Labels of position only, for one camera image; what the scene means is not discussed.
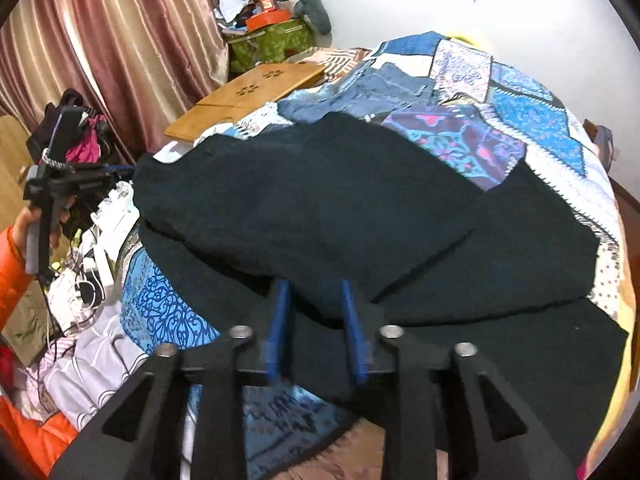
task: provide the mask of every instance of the bed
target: bed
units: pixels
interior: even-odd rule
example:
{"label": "bed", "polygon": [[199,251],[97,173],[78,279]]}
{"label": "bed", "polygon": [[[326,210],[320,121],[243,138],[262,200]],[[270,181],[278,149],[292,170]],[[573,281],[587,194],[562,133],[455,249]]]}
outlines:
{"label": "bed", "polygon": [[[339,81],[331,78],[320,88],[294,92],[277,105],[267,104],[223,133],[246,139],[273,125],[291,124],[289,119],[295,117],[283,117],[279,111],[300,110],[300,105],[309,101],[324,100],[357,84],[367,70],[389,64],[411,78],[431,79],[436,102],[417,100],[359,118],[395,130],[484,190],[498,186],[524,159],[598,238],[595,279],[588,298],[629,336],[609,411],[578,472],[583,478],[592,470],[599,447],[615,427],[628,396],[635,298],[622,221],[597,148],[553,92],[488,53],[428,32],[385,41],[361,62],[353,63],[352,70]],[[163,342],[184,349],[206,344],[219,335],[174,291],[136,232],[121,250],[118,272],[121,323],[148,354]],[[184,447],[187,458],[197,410],[198,391],[194,389]],[[251,480],[276,473],[281,479],[305,480],[379,477],[383,431],[367,421],[354,421],[346,410],[302,388],[293,384],[245,387],[244,412]],[[287,468],[292,463],[297,465]],[[183,472],[187,477],[188,467]]]}

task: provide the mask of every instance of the striped curtain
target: striped curtain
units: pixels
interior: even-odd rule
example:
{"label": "striped curtain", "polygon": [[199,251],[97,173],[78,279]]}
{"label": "striped curtain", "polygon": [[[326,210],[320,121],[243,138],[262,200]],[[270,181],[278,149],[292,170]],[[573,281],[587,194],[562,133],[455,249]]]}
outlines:
{"label": "striped curtain", "polygon": [[20,0],[0,29],[0,107],[33,131],[75,88],[100,108],[128,159],[226,82],[211,0]]}

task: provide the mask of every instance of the orange sleeve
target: orange sleeve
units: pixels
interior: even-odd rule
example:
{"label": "orange sleeve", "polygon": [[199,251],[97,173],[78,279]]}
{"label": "orange sleeve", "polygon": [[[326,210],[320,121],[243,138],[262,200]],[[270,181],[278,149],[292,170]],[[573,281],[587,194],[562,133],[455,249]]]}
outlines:
{"label": "orange sleeve", "polygon": [[24,272],[24,259],[14,244],[11,230],[9,227],[0,234],[0,330],[33,279]]}
{"label": "orange sleeve", "polygon": [[40,426],[37,421],[22,416],[4,397],[0,397],[0,428],[38,478],[49,475],[56,460],[78,435],[62,413]]}

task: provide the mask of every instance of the gray handle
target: gray handle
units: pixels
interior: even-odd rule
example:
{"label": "gray handle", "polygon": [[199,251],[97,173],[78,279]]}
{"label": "gray handle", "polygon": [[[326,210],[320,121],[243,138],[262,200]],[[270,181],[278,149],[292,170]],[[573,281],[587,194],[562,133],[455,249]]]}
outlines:
{"label": "gray handle", "polygon": [[[53,231],[60,222],[60,211],[65,206],[65,198],[55,197],[53,199],[53,208],[51,210],[51,225],[49,231]],[[38,274],[40,269],[38,264],[40,261],[40,220],[32,222],[27,227],[27,248],[25,254],[24,271],[27,274]]]}

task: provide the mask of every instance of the metal screw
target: metal screw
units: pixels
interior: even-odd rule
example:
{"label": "metal screw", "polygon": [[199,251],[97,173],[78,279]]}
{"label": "metal screw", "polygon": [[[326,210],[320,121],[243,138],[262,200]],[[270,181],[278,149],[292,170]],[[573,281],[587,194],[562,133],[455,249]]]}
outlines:
{"label": "metal screw", "polygon": [[380,335],[386,339],[398,339],[404,335],[404,328],[398,325],[385,325],[380,327]]}
{"label": "metal screw", "polygon": [[178,347],[173,343],[162,343],[154,350],[154,354],[160,357],[171,357],[178,353]]}
{"label": "metal screw", "polygon": [[254,331],[247,325],[236,325],[229,329],[229,335],[233,339],[247,339],[253,335]]}
{"label": "metal screw", "polygon": [[473,343],[458,343],[453,349],[460,357],[471,357],[478,353],[478,347]]}

